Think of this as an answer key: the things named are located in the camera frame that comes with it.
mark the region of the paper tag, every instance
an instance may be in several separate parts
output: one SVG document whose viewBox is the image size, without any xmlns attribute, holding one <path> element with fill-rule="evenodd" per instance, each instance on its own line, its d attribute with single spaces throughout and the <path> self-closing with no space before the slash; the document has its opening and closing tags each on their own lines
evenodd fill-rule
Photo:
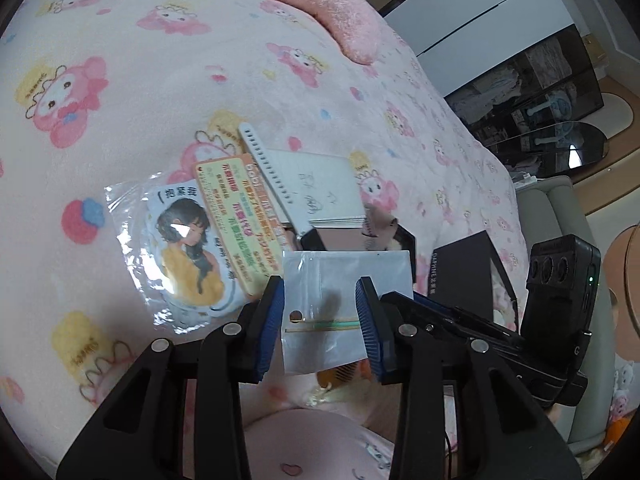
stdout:
<svg viewBox="0 0 640 480">
<path fill-rule="evenodd" d="M 270 276 L 282 275 L 282 250 L 290 250 L 284 229 L 251 155 L 194 165 L 196 180 L 249 296 L 260 296 Z"/>
</svg>

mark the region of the plastic zip bag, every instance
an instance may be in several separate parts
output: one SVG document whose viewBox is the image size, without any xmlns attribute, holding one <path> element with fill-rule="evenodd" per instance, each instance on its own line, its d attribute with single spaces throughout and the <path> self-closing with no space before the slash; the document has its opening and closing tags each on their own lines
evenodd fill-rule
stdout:
<svg viewBox="0 0 640 480">
<path fill-rule="evenodd" d="M 234 320 L 239 286 L 195 180 L 167 174 L 105 188 L 127 269 L 156 326 L 177 334 Z"/>
<path fill-rule="evenodd" d="M 412 298 L 408 251 L 284 254 L 282 351 L 288 374 L 309 374 L 366 359 L 356 282 L 370 276 L 378 294 Z"/>
</svg>

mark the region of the anime girl sticker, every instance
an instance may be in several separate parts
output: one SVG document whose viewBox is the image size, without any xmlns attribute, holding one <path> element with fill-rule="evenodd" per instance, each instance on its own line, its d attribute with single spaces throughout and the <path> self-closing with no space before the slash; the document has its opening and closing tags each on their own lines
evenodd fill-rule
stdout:
<svg viewBox="0 0 640 480">
<path fill-rule="evenodd" d="M 145 271 L 149 282 L 160 278 L 163 299 L 174 316 L 200 326 L 239 308 L 244 293 L 209 221 L 196 181 L 153 189 L 148 209 L 154 264 L 153 270 L 145 266 Z"/>
</svg>

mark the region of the sticker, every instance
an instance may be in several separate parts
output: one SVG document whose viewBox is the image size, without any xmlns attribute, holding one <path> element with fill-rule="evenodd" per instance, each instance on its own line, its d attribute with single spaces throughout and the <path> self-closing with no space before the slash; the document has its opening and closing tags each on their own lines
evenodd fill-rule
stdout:
<svg viewBox="0 0 640 480">
<path fill-rule="evenodd" d="M 242 288 L 260 296 L 290 247 L 258 166 L 245 154 L 197 163 L 195 174 Z"/>
<path fill-rule="evenodd" d="M 242 306 L 244 294 L 196 181 L 156 187 L 146 198 L 152 254 L 145 272 L 172 312 L 191 312 L 200 324 Z"/>
</svg>

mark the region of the pink plush toy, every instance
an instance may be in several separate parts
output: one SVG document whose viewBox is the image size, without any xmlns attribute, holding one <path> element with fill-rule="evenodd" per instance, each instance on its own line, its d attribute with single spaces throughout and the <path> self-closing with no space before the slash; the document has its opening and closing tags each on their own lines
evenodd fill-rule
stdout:
<svg viewBox="0 0 640 480">
<path fill-rule="evenodd" d="M 370 65 L 378 54 L 380 17 L 365 0 L 278 0 L 315 17 L 346 57 Z"/>
</svg>

